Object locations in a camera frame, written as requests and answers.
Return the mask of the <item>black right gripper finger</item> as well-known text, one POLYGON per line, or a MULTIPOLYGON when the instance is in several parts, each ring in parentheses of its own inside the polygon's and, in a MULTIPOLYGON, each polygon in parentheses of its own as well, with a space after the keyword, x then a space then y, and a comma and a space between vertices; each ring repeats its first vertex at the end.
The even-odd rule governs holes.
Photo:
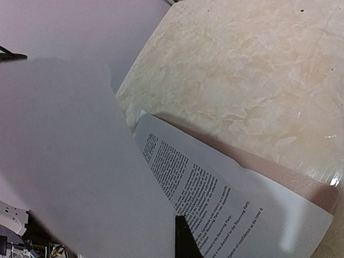
POLYGON ((203 258, 185 216, 175 217, 175 258, 203 258))

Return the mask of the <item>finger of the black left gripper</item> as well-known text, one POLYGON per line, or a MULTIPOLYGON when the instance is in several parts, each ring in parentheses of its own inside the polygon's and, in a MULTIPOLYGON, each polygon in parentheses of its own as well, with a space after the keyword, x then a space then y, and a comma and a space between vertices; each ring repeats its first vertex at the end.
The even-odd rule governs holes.
POLYGON ((13 53, 2 46, 0 46, 0 51, 0 62, 27 60, 27 55, 13 53))

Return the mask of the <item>pink paper folder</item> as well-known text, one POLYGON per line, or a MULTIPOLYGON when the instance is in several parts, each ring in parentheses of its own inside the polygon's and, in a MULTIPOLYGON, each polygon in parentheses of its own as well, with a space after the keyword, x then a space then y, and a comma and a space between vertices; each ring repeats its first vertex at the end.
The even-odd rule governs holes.
POLYGON ((340 196, 336 187, 197 132, 193 125, 183 126, 181 119, 169 118, 167 114, 158 114, 156 117, 234 159, 242 167, 256 171, 299 194, 325 211, 332 213, 335 210, 340 196))

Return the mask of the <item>angled printed white sheet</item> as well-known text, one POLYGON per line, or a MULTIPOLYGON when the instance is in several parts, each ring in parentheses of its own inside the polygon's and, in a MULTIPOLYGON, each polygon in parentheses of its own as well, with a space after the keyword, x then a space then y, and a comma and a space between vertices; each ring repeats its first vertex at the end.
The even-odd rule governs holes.
POLYGON ((175 212, 90 61, 1 64, 1 176, 83 257, 174 257, 175 212))

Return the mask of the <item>dense text white sheet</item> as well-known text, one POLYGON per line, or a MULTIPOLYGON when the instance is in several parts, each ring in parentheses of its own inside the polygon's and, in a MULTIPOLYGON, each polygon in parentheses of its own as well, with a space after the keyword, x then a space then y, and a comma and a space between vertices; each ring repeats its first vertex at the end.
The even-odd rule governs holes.
POLYGON ((142 112, 134 138, 204 257, 310 257, 333 216, 142 112))

